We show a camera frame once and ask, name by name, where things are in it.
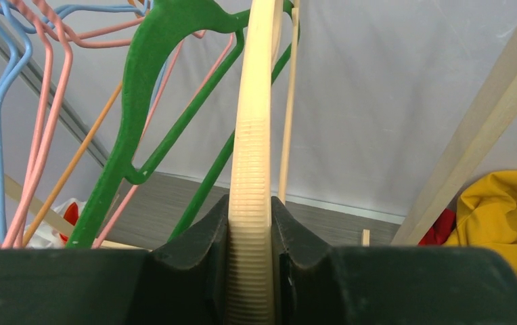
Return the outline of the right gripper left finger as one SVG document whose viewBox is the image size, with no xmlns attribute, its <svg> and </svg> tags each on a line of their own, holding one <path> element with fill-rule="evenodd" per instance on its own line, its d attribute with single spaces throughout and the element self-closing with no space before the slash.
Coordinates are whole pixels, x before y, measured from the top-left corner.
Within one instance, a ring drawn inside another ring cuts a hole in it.
<svg viewBox="0 0 517 325">
<path fill-rule="evenodd" d="M 224 324 L 228 202 L 153 251 L 0 250 L 0 324 Z"/>
</svg>

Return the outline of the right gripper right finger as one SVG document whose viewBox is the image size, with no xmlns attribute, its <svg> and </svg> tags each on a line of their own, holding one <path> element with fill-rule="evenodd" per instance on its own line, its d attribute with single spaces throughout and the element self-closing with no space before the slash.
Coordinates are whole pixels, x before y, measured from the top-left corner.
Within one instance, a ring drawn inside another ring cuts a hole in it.
<svg viewBox="0 0 517 325">
<path fill-rule="evenodd" d="M 271 208 L 279 324 L 517 324 L 517 277 L 493 251 L 332 246 Z"/>
</svg>

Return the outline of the cream wooden hanger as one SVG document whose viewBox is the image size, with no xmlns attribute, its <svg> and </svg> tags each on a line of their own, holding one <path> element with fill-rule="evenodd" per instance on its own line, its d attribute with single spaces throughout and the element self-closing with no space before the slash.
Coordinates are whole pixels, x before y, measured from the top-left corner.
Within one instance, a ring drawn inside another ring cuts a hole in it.
<svg viewBox="0 0 517 325">
<path fill-rule="evenodd" d="M 271 73 L 283 10 L 298 28 L 299 1 L 253 1 L 242 62 L 228 207 L 226 324 L 276 322 L 271 243 Z"/>
</svg>

